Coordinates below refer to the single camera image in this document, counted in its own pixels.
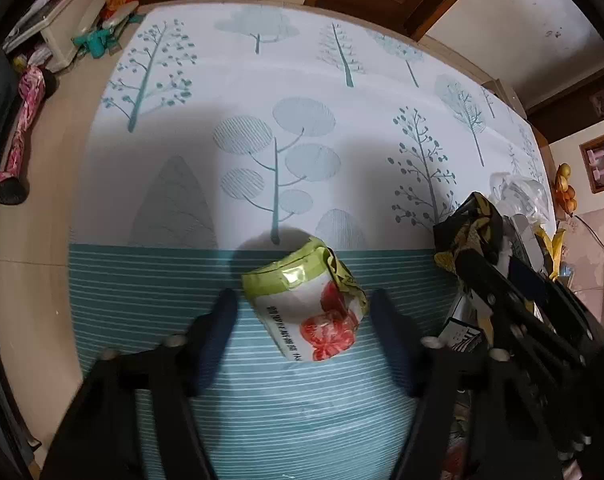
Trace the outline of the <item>green strawberry wrapper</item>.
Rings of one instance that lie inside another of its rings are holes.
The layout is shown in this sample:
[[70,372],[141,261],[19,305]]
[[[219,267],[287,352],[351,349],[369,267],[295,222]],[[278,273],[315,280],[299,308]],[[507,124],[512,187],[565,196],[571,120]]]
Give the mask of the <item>green strawberry wrapper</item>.
[[364,289],[317,237],[243,274],[242,287],[282,355],[294,362],[329,360],[349,350],[368,312]]

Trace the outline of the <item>yellow foil wrapper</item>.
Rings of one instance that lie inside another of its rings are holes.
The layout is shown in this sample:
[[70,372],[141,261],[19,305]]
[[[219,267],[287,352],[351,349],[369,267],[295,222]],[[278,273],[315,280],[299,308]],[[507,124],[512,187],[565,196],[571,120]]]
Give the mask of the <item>yellow foil wrapper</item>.
[[550,238],[542,226],[537,224],[534,228],[534,235],[542,253],[544,270],[547,271],[550,280],[554,281],[560,274],[565,230],[557,229],[553,237]]

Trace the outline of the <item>fruit pile on cabinet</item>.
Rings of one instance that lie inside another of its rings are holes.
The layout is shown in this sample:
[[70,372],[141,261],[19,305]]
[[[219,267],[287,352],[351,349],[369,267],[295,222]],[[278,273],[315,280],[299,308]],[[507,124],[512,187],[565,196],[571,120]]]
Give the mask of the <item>fruit pile on cabinet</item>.
[[564,162],[556,170],[556,180],[554,180],[554,197],[556,202],[559,204],[561,209],[570,216],[574,214],[577,209],[576,192],[570,185],[572,168],[569,164]]

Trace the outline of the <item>tree-patterned tablecloth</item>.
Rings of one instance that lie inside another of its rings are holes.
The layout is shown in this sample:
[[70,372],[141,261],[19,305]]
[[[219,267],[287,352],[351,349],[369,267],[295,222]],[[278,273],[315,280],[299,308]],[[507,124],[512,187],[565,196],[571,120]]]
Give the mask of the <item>tree-patterned tablecloth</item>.
[[457,284],[433,226],[495,174],[547,182],[532,128],[411,44],[279,6],[160,6],[106,82],[78,180],[81,368],[186,330],[310,236],[435,332]]

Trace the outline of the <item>pink patterned roll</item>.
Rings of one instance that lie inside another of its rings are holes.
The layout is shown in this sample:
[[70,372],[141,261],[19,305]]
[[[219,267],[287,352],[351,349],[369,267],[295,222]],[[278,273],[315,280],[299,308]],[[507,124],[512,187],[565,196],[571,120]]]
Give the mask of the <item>pink patterned roll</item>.
[[5,166],[0,170],[0,204],[7,206],[22,204],[28,197],[28,191],[22,183],[22,166],[26,135],[46,96],[47,84],[43,70],[29,66],[19,81],[18,90],[22,103]]

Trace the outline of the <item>framed pink wall picture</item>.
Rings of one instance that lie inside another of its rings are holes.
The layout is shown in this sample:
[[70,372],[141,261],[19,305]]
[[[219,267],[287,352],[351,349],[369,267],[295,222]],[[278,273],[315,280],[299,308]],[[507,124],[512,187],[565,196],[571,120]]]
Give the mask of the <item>framed pink wall picture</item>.
[[591,192],[604,192],[604,135],[582,144],[579,148]]

